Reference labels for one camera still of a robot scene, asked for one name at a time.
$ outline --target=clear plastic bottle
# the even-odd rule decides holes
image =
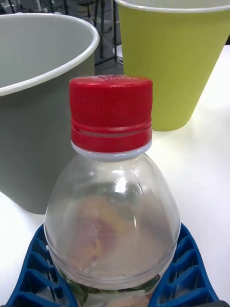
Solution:
[[[146,78],[70,82],[71,140],[78,154],[60,175],[45,218],[51,257],[68,282],[138,288],[156,283],[172,260],[180,215],[145,154],[151,106]]]

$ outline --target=white tabletop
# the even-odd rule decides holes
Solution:
[[[148,155],[169,183],[214,290],[230,304],[230,46],[189,123],[176,131],[154,132]],[[0,194],[0,305],[14,289],[43,219]]]

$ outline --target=gray bucket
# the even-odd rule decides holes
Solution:
[[[0,17],[0,191],[45,213],[58,175],[74,156],[69,80],[94,75],[99,36],[55,14]]]

